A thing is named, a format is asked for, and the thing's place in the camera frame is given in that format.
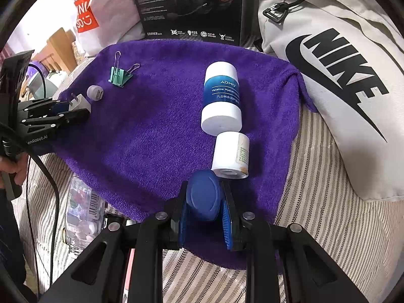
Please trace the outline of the person's left hand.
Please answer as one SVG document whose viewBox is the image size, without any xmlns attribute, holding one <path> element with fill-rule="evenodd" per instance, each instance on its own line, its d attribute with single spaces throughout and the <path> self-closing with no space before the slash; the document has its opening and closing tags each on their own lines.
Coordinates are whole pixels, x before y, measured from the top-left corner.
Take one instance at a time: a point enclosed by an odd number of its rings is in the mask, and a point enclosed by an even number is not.
<svg viewBox="0 0 404 303">
<path fill-rule="evenodd" d="M 22 185 L 27 177 L 27 163 L 29 155 L 21 153 L 16 158 L 16 161 L 11 161 L 7 157 L 1 157 L 0 170 L 9 174 L 15 174 L 14 182 L 17 185 Z"/>
</svg>

